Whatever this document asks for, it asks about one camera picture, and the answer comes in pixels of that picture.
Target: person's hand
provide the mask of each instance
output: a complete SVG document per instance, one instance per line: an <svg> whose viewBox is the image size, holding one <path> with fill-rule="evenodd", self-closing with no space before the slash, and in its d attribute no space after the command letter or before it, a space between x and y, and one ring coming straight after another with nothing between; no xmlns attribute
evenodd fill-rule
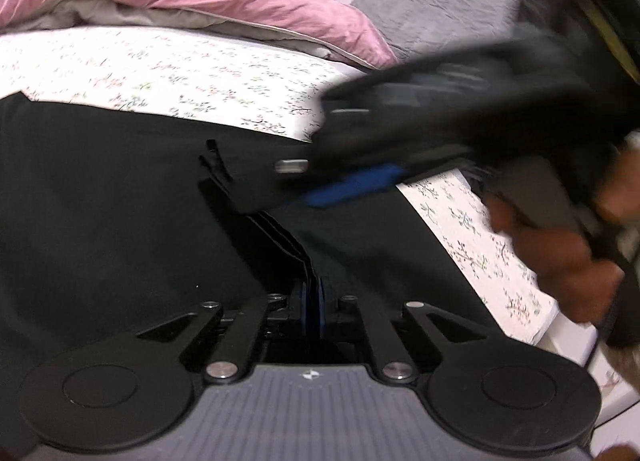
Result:
<svg viewBox="0 0 640 461"><path fill-rule="evenodd" d="M605 450L594 461L638 461L639 454L629 446L615 446Z"/></svg>
<svg viewBox="0 0 640 461"><path fill-rule="evenodd" d="M640 151L620 155L595 201L611 222L640 215ZM513 238L516 255L535 271L538 286L558 301L560 310L574 322L601 322L623 278L622 270L611 261L594 260L581 235L523 226L514 208L496 196L488 195L484 203L494 231Z"/></svg>

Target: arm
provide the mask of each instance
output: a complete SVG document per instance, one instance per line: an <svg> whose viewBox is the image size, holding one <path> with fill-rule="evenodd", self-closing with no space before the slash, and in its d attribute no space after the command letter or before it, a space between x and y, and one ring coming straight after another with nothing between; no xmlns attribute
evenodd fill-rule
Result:
<svg viewBox="0 0 640 461"><path fill-rule="evenodd" d="M577 323L601 322L623 278L622 270L610 261L594 260L581 235L563 229L528 228L503 200L488 195L484 202L494 231L513 238L515 253L537 273L540 289L558 301L560 310ZM610 221L640 216L640 150L620 155L612 176L596 196L596 205ZM625 349L601 347L612 367L640 392L640 344ZM596 459L636 460L640 460L638 453L626 446L603 452Z"/></svg>

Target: gray pillow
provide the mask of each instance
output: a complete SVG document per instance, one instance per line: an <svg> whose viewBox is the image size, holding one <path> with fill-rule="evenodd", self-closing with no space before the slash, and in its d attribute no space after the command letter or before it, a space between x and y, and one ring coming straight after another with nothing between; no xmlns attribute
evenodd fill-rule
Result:
<svg viewBox="0 0 640 461"><path fill-rule="evenodd" d="M353 0L401 60L509 33L518 0Z"/></svg>

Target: floral bedsheet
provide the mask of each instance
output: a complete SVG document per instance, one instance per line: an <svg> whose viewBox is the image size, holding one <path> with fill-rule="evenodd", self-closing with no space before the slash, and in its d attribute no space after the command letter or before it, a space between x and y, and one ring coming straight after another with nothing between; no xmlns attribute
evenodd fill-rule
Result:
<svg viewBox="0 0 640 461"><path fill-rule="evenodd" d="M315 96L353 70L306 54L164 28L81 27L0 37L0 98L74 102L304 140ZM535 343L557 313L480 200L452 172L399 186L504 331Z"/></svg>

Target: black garment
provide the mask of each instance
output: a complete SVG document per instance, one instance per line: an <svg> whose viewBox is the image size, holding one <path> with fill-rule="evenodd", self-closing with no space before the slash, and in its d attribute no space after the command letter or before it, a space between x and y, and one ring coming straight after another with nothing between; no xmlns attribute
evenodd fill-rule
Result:
<svg viewBox="0 0 640 461"><path fill-rule="evenodd" d="M230 174L249 177L264 158L258 147L299 145L21 94L0 101L0 444L9 451L34 445L17 411L30 369L203 300L237 307L312 275L338 294L373 289L394 307L420 298L495 326L396 190L248 218L201 166L207 140Z"/></svg>
<svg viewBox="0 0 640 461"><path fill-rule="evenodd" d="M64 351L203 300L287 293L279 250L211 188L198 157L216 125L88 106L0 101L0 444L34 437L27 372Z"/></svg>
<svg viewBox="0 0 640 461"><path fill-rule="evenodd" d="M273 164L302 157L306 144L252 131L225 130L204 156L212 177L236 207L274 206L290 199ZM266 232L304 250L324 297L374 291L389 307L422 300L489 327L495 321L464 275L398 191L371 194L324 209L296 195L267 210Z"/></svg>

